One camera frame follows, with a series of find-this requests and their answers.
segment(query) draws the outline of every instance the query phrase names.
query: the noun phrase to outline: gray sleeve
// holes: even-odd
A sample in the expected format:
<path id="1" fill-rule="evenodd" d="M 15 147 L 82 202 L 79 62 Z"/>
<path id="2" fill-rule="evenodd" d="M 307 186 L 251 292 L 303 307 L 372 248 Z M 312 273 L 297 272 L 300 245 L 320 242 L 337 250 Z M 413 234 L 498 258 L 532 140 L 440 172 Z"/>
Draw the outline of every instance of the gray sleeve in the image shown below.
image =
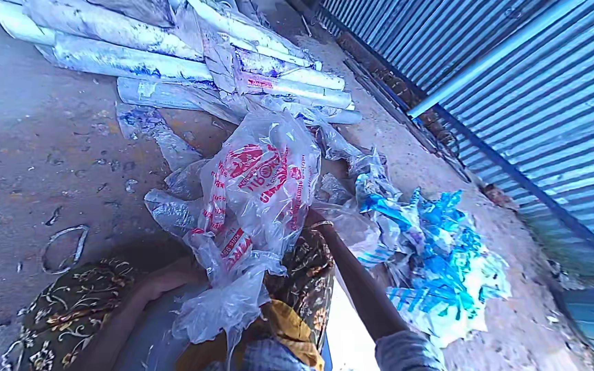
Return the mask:
<path id="1" fill-rule="evenodd" d="M 441 350 L 411 331 L 377 340 L 375 359 L 381 371 L 446 371 Z"/>

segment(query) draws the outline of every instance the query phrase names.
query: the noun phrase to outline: pile of plastic waste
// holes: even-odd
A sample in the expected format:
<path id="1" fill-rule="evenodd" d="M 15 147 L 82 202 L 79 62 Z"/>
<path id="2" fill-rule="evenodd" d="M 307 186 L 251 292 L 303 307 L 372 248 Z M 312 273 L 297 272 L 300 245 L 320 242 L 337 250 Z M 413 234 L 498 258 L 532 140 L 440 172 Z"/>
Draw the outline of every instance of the pile of plastic waste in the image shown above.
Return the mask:
<path id="1" fill-rule="evenodd" d="M 327 196 L 319 195 L 323 202 L 313 207 L 334 222 L 341 239 L 378 281 L 390 282 L 387 295 L 405 321 L 430 334 L 440 348 L 472 330 L 487 331 L 487 299 L 511 295 L 507 263 L 487 249 L 457 209 L 461 191 L 430 200 L 416 189 L 400 202 L 401 192 L 392 186 L 376 151 L 360 154 L 335 130 L 323 136 L 329 136 L 326 158 L 349 162 L 356 195 L 325 174 L 321 190 Z"/>
<path id="2" fill-rule="evenodd" d="M 486 330 L 486 300 L 510 295 L 507 264 L 457 209 L 460 193 L 416 190 L 402 202 L 385 158 L 329 124 L 360 120 L 344 80 L 270 30 L 249 0 L 0 0 L 0 23 L 58 67 L 118 77 L 123 135 L 154 139 L 167 159 L 166 190 L 149 191 L 146 207 L 211 284 L 184 300 L 175 336 L 198 343 L 225 331 L 230 354 L 269 300 L 266 272 L 285 274 L 281 258 L 309 207 L 371 273 L 385 272 L 400 314 L 439 347 Z M 239 127 L 203 159 L 155 107 Z M 321 156 L 348 162 L 353 192 L 331 174 L 317 187 Z"/>
<path id="3" fill-rule="evenodd" d="M 238 124 L 265 95 L 358 123 L 344 80 L 268 28 L 250 0 L 0 0 L 0 23 L 57 67 L 118 77 L 128 104 Z"/>

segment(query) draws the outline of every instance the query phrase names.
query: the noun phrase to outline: torn plastic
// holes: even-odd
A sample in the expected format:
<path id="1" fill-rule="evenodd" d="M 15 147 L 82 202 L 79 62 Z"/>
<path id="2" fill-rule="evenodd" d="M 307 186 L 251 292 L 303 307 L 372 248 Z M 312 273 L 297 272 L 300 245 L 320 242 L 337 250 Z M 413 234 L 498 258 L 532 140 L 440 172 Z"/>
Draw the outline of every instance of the torn plastic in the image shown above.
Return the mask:
<path id="1" fill-rule="evenodd" d="M 198 344 L 213 340 L 223 330 L 227 333 L 230 361 L 243 330 L 260 316 L 260 306 L 270 300 L 263 285 L 265 271 L 285 274 L 280 261 L 267 251 L 251 251 L 235 272 L 233 282 L 214 286 L 182 304 L 172 327 L 173 335 Z"/>
<path id="2" fill-rule="evenodd" d="M 116 118 L 125 138 L 138 139 L 147 135 L 155 139 L 171 171 L 202 159 L 194 147 L 171 130 L 156 108 L 117 104 Z"/>
<path id="3" fill-rule="evenodd" d="M 196 83 L 212 87 L 205 64 L 107 42 L 57 33 L 54 47 L 38 47 L 57 67 L 155 82 Z"/>
<path id="4" fill-rule="evenodd" d="M 50 246 L 54 243 L 54 241 L 56 241 L 62 235 L 69 233 L 69 232 L 73 232 L 73 231 L 79 231 L 79 230 L 82 230 L 82 234 L 79 237 L 79 241 L 77 242 L 77 247 L 75 248 L 75 252 L 72 257 L 73 258 L 72 262 L 66 266 L 65 262 L 68 260 L 68 258 L 66 258 L 66 259 L 62 260 L 62 262 L 59 264 L 58 268 L 56 268 L 54 270 L 52 268 L 49 268 L 47 265 L 47 250 L 50 249 Z M 52 237 L 50 237 L 49 242 L 47 243 L 47 245 L 45 245 L 45 247 L 43 248 L 43 250 L 40 253 L 43 272 L 49 273 L 49 274 L 63 274 L 63 273 L 68 272 L 70 269 L 74 268 L 77 265 L 77 263 L 79 262 L 79 258 L 82 256 L 82 252 L 84 251 L 84 243 L 87 240 L 88 230 L 89 230 L 89 227 L 87 225 L 81 224 L 81 225 L 74 226 L 71 228 L 66 228 L 63 231 L 57 232 Z"/>
<path id="5" fill-rule="evenodd" d="M 281 258 L 301 231 L 319 168 L 306 128 L 290 114 L 271 112 L 248 114 L 201 168 L 205 206 L 198 228 L 183 240 L 212 289 L 183 304 L 175 336 L 198 343 L 223 330 L 230 354 L 268 301 L 265 272 L 285 274 Z"/>
<path id="6" fill-rule="evenodd" d="M 322 202 L 343 205 L 352 198 L 352 194 L 342 186 L 341 182 L 332 173 L 326 173 L 322 176 L 320 190 L 326 192 L 325 195 L 318 198 Z"/>
<path id="7" fill-rule="evenodd" d="M 203 200 L 184 201 L 165 191 L 152 189 L 144 196 L 144 203 L 153 219 L 163 230 L 182 239 L 196 228 L 203 208 Z"/>
<path id="8" fill-rule="evenodd" d="M 173 27 L 176 25 L 175 15 L 167 0 L 87 1 L 157 27 Z"/>
<path id="9" fill-rule="evenodd" d="M 420 197 L 420 190 L 412 197 Z M 431 334 L 441 348 L 471 330 L 487 331 L 484 308 L 489 298 L 510 296 L 507 263 L 490 252 L 456 209 L 460 193 L 442 193 L 436 201 L 421 198 L 418 211 L 425 232 L 422 266 L 410 286 L 390 287 L 389 299 L 401 316 Z"/>
<path id="10" fill-rule="evenodd" d="M 202 198 L 201 169 L 208 161 L 209 158 L 204 158 L 170 173 L 164 179 L 169 193 L 186 201 Z"/>
<path id="11" fill-rule="evenodd" d="M 374 254 L 380 238 L 377 223 L 345 206 L 313 202 L 311 208 L 333 223 L 336 233 L 357 259 Z"/>
<path id="12" fill-rule="evenodd" d="M 137 21 L 85 0 L 26 0 L 24 13 L 38 26 L 67 34 L 154 54 L 203 60 L 200 45 L 186 44 L 168 29 Z"/>

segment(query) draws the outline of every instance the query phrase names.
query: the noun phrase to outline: floral patterned fabric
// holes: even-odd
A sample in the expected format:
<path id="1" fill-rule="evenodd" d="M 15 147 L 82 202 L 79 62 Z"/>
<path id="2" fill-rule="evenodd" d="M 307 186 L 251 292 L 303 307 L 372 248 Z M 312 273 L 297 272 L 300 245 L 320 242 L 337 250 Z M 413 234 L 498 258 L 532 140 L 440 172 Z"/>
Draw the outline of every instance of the floral patterned fabric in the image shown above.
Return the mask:
<path id="1" fill-rule="evenodd" d="M 103 259 L 59 277 L 26 309 L 19 338 L 2 356 L 3 369 L 52 371 L 70 366 L 131 291 L 136 275 L 127 262 Z"/>
<path id="2" fill-rule="evenodd" d="M 287 277 L 265 276 L 272 299 L 286 303 L 311 328 L 311 342 L 321 352 L 334 283 L 334 258 L 320 232 L 304 228 L 295 249 L 283 257 Z"/>

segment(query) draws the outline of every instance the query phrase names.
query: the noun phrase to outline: concrete floor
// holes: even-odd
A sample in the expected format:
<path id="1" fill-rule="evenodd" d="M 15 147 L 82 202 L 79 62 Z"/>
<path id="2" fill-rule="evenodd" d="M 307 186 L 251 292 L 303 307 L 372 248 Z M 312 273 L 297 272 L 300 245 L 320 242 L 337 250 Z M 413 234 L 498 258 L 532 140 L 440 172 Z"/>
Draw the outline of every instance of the concrete floor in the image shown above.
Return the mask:
<path id="1" fill-rule="evenodd" d="M 279 33 L 311 50 L 325 70 L 345 77 L 364 116 L 362 123 L 342 129 L 345 137 L 385 153 L 392 179 L 403 191 L 417 186 L 426 195 L 465 190 L 462 209 L 474 216 L 487 246 L 510 264 L 513 298 L 490 302 L 488 332 L 475 333 L 445 350 L 450 370 L 591 369 L 592 358 L 555 312 L 547 264 L 517 217 L 493 205 L 420 148 L 354 81 L 342 64 L 343 52 L 326 31 L 312 27 L 314 38 L 308 38 L 285 3 L 268 1 L 262 7 Z M 143 205 L 148 190 L 163 186 L 168 166 L 154 141 L 122 138 L 115 117 L 115 87 L 112 77 L 52 67 L 33 46 L 10 38 L 0 27 L 0 355 L 19 330 L 16 313 L 55 279 L 42 272 L 39 262 L 42 247 L 55 232 L 79 224 L 91 227 L 82 261 L 152 249 L 157 251 L 153 256 L 160 257 L 153 263 L 159 266 L 161 260 L 181 253 Z M 212 125 L 219 120 L 209 114 L 162 113 L 177 134 L 191 131 L 195 139 L 190 143 L 205 156 L 215 154 L 229 134 Z M 101 158 L 106 165 L 94 164 Z M 135 193 L 125 191 L 128 179 L 139 181 Z M 46 226 L 60 206 L 58 221 Z M 77 239 L 78 233 L 72 233 L 55 244 L 54 261 L 68 256 Z M 547 316 L 558 316 L 560 323 L 551 324 Z M 346 331 L 345 326 L 335 328 Z M 364 349 L 372 358 L 372 345 Z M 344 351 L 339 350 L 341 357 Z M 340 362 L 334 369 L 364 368 Z"/>

